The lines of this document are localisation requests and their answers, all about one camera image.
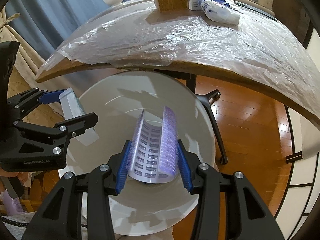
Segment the teal white box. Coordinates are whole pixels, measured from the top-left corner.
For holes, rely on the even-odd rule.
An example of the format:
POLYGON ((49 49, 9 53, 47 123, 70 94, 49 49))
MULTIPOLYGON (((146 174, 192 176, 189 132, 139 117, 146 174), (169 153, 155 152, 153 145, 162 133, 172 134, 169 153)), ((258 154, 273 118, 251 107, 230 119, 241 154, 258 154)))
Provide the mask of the teal white box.
MULTIPOLYGON (((76 97, 72 88, 68 88, 59 95, 63 116, 65 120, 76 118, 85 115, 85 111, 76 97)), ((77 135, 76 139, 85 146, 89 146, 93 142, 99 139, 99 135, 96 133, 94 128, 86 129, 82 135, 77 135)))

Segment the purple hair roller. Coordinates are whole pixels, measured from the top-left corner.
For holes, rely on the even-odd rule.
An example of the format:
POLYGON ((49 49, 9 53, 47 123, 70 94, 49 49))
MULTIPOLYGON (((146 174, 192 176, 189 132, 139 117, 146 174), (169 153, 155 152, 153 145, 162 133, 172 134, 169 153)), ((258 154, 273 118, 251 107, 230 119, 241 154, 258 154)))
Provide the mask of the purple hair roller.
POLYGON ((155 126, 146 120, 150 113, 142 110, 136 122, 127 173, 134 180, 148 184, 169 183, 177 176, 178 138, 176 116, 163 108, 162 122, 155 126))

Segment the blue white tissue pack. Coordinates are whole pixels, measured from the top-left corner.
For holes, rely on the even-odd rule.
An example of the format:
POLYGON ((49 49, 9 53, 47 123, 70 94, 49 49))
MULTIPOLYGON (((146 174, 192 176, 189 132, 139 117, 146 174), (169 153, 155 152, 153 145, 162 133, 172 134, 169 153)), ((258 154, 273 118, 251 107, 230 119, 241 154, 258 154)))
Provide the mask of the blue white tissue pack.
POLYGON ((240 15, 233 12, 225 0, 199 0, 198 4, 211 21, 229 25, 239 24, 240 15))

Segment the white trash bin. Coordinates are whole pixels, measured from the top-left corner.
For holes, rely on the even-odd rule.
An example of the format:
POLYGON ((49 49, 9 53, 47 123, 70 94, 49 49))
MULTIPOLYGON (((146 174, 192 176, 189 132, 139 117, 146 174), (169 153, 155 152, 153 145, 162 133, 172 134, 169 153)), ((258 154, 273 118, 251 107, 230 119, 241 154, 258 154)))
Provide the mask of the white trash bin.
POLYGON ((213 165, 215 140, 202 103, 180 82, 156 72, 123 72, 87 89, 80 102, 86 113, 95 113, 97 140, 84 145, 72 139, 66 167, 60 174, 91 172, 121 152, 131 141, 136 160, 117 196, 110 196, 116 234, 140 236, 157 233, 184 219, 197 206, 180 176, 161 184, 148 183, 158 163, 163 112, 169 107, 176 117, 177 136, 184 148, 200 161, 213 165))

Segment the beige curtain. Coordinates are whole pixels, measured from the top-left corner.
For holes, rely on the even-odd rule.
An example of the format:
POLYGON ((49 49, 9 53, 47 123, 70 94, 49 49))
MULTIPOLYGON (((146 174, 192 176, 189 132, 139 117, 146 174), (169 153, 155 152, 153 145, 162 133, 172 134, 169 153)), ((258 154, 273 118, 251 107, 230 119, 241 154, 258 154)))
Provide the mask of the beige curtain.
POLYGON ((10 76, 8 97, 36 87, 49 90, 44 84, 36 82, 37 72, 44 63, 44 59, 13 27, 9 25, 11 21, 19 17, 19 13, 15 13, 8 17, 6 16, 5 9, 1 10, 1 41, 20 42, 14 68, 10 76))

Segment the blue curtain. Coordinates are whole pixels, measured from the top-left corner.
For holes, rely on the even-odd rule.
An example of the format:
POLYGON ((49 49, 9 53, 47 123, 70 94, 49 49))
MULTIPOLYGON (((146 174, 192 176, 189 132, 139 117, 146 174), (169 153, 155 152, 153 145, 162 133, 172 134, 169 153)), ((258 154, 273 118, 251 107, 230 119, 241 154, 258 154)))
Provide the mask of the blue curtain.
POLYGON ((103 0, 9 0, 5 12, 20 14, 10 25, 46 60, 75 29, 107 7, 103 0))

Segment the dark blue smartphone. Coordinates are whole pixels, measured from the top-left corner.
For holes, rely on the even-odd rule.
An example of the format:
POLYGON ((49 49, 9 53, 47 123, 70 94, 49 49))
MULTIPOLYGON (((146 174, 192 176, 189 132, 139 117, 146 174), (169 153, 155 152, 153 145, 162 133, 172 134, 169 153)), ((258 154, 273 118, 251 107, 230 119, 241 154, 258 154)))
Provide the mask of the dark blue smartphone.
POLYGON ((248 4, 246 4, 246 3, 241 3, 241 2, 235 1, 234 4, 235 4, 235 5, 238 5, 238 6, 240 6, 240 7, 246 8, 246 9, 248 9, 248 10, 255 11, 255 12, 261 14, 261 15, 264 15, 265 17, 268 17, 268 18, 276 21, 276 22, 278 21, 273 15, 269 14, 268 12, 265 12, 265 11, 263 11, 263 10, 261 10, 261 9, 258 9, 258 8, 256 8, 256 7, 253 7, 253 6, 248 5, 248 4))

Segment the dark wooden cabinet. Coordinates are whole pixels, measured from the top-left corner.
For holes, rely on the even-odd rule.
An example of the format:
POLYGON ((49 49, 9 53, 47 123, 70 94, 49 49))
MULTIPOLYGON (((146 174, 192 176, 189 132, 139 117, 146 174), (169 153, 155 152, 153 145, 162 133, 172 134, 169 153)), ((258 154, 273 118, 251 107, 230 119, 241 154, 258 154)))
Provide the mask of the dark wooden cabinet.
POLYGON ((306 49, 312 36, 313 23, 301 1, 273 0, 272 11, 306 49))

